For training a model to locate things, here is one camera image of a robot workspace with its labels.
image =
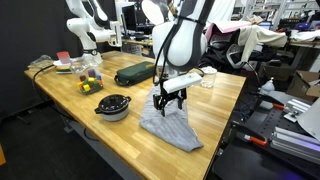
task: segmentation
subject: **clear plastic box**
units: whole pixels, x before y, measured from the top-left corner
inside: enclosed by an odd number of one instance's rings
[[[75,76],[77,87],[84,95],[93,94],[103,89],[102,77],[98,64],[82,57],[71,60],[70,70]]]

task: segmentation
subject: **bottle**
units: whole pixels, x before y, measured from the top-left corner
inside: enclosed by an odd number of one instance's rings
[[[274,91],[274,85],[273,85],[273,77],[271,77],[271,79],[266,82],[263,86],[261,86],[260,88],[260,93],[261,94],[269,94],[270,91]]]

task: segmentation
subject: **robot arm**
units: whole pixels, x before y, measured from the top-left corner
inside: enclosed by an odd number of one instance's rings
[[[201,81],[200,75],[189,74],[188,71],[197,67],[205,52],[206,38],[202,32],[213,3],[187,0],[174,22],[166,22],[153,29],[159,77],[156,84],[160,84],[161,91],[160,95],[153,96],[153,100],[155,108],[161,110],[163,116],[170,100],[178,99],[181,109],[182,102],[187,98],[186,88]]]
[[[97,0],[66,0],[70,11],[79,18],[67,21],[68,29],[76,34],[83,46],[83,57],[93,58],[101,63],[100,53],[97,52],[97,42],[108,42],[110,46],[121,47],[121,31],[119,22],[109,22],[107,15],[103,12]],[[91,16],[83,2],[88,2],[93,10]],[[111,29],[105,29],[110,23]]]

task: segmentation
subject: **computer monitor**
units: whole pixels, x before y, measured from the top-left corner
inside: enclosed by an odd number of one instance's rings
[[[124,18],[124,14],[121,14],[121,20],[122,20],[122,25],[123,25],[123,31],[124,31],[124,36],[122,38],[124,39],[129,39],[129,33],[126,25],[126,19]]]
[[[137,30],[137,18],[134,5],[122,7],[122,14],[127,30],[136,31]]]
[[[144,14],[144,12],[142,10],[137,10],[136,11],[136,18],[137,18],[137,24],[138,25],[146,24],[147,17],[146,17],[146,15]]]

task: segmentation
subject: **black curtain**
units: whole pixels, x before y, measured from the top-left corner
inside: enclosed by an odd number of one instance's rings
[[[109,20],[115,21],[114,1],[99,2]],[[41,55],[57,59],[59,51],[77,57],[82,55],[82,45],[66,27],[66,21],[76,16],[64,0],[1,1],[0,17],[0,107],[12,115],[41,102],[23,73],[30,62]],[[98,48],[100,52],[115,49],[107,43]]]

